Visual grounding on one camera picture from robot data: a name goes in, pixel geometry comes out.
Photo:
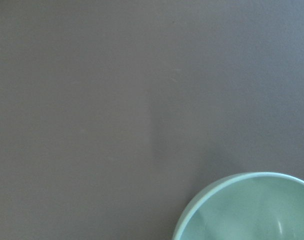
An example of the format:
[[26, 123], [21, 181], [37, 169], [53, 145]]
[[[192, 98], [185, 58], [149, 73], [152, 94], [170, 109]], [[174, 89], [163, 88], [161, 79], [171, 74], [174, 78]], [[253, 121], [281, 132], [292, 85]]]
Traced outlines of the light green bowl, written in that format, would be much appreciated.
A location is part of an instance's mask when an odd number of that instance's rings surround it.
[[198, 192], [175, 240], [304, 240], [304, 181], [284, 173], [246, 172]]

